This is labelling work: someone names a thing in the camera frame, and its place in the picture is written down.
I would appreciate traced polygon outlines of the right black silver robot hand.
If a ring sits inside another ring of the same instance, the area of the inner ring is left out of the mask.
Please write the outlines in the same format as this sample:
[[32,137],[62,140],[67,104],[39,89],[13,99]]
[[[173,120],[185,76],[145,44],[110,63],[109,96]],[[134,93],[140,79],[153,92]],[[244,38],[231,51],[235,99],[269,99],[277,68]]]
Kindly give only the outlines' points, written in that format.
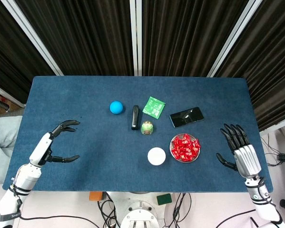
[[261,164],[253,145],[249,142],[244,129],[240,125],[224,124],[220,129],[227,144],[233,154],[235,163],[226,161],[220,153],[216,154],[217,159],[225,167],[228,167],[246,179],[251,179],[259,175]]

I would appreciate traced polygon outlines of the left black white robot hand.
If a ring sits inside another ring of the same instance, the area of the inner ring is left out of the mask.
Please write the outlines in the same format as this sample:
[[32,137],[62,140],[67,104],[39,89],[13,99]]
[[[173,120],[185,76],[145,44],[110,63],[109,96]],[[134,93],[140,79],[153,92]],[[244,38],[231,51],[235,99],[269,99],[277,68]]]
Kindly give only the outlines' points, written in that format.
[[46,162],[70,163],[78,159],[80,157],[79,155],[68,158],[52,156],[51,145],[53,140],[58,137],[61,132],[75,132],[76,130],[69,126],[79,124],[80,122],[77,120],[66,120],[61,122],[51,132],[44,134],[29,157],[30,164],[41,168]]

